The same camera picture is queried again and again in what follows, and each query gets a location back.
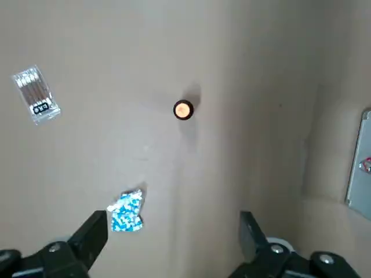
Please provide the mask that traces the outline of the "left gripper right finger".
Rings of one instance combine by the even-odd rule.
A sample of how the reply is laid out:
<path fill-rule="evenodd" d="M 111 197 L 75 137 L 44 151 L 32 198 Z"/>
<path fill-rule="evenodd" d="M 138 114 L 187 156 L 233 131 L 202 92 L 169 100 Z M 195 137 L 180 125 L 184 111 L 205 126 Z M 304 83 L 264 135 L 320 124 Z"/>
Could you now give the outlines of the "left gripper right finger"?
<path fill-rule="evenodd" d="M 269 242 L 250 211 L 239 215 L 239 244 L 246 261 L 229 277 L 358 277 L 341 256 L 316 251 L 309 259 L 286 245 Z"/>

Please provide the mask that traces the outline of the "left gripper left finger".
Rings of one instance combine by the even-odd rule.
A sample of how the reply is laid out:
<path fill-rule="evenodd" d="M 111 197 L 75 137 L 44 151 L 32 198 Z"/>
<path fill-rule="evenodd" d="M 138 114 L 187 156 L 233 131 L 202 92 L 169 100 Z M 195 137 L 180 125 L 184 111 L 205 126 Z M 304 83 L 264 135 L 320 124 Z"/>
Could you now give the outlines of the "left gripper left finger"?
<path fill-rule="evenodd" d="M 108 241 L 105 210 L 96 210 L 66 241 L 55 241 L 33 255 L 1 250 L 1 277 L 89 277 Z"/>

